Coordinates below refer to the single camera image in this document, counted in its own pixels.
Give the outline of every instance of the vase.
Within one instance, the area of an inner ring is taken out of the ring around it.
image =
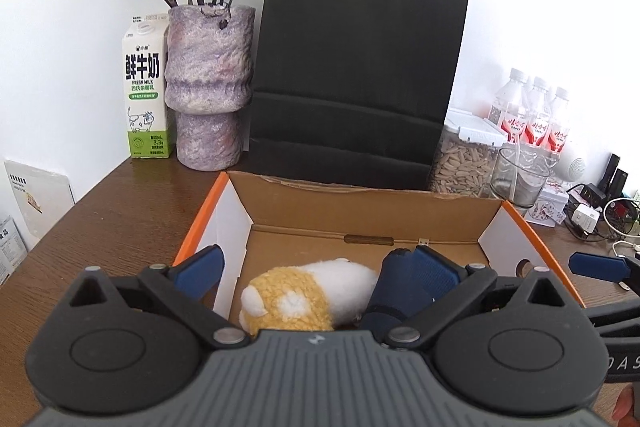
[[[176,111],[178,160],[222,170],[242,151],[236,111],[251,99],[255,9],[177,6],[169,10],[166,105]]]
[[[178,161],[196,171],[222,171],[242,153],[240,118],[221,114],[176,113]]]

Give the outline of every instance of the human hand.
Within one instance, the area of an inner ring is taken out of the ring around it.
[[[618,427],[640,427],[640,422],[634,418],[634,388],[632,384],[620,392],[611,417],[618,422]]]

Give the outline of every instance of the plush toy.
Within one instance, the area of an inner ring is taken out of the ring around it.
[[[259,330],[331,331],[364,312],[377,274],[347,259],[273,268],[241,295],[240,325]]]

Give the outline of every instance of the wooden table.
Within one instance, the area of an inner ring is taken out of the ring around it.
[[[17,427],[38,412],[23,360],[38,327],[87,265],[112,275],[134,274],[151,263],[170,264],[216,174],[191,171],[170,160],[126,160],[34,248],[0,289],[0,426]],[[567,230],[538,228],[559,262],[575,250],[605,253]],[[619,286],[571,276],[587,306],[633,295]],[[606,419],[620,391],[606,385],[596,411]]]

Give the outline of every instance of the plastic bottle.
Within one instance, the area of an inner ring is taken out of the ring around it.
[[[533,89],[529,91],[529,113],[527,126],[522,134],[522,141],[530,145],[542,146],[546,141],[546,133],[549,130],[549,118],[551,109],[546,101],[549,85],[539,76],[533,79]]]
[[[489,121],[507,132],[510,142],[520,136],[527,124],[527,75],[511,68],[509,82],[495,94]]]
[[[546,141],[546,148],[559,153],[562,152],[570,129],[569,92],[566,89],[558,87],[550,109],[549,138]]]

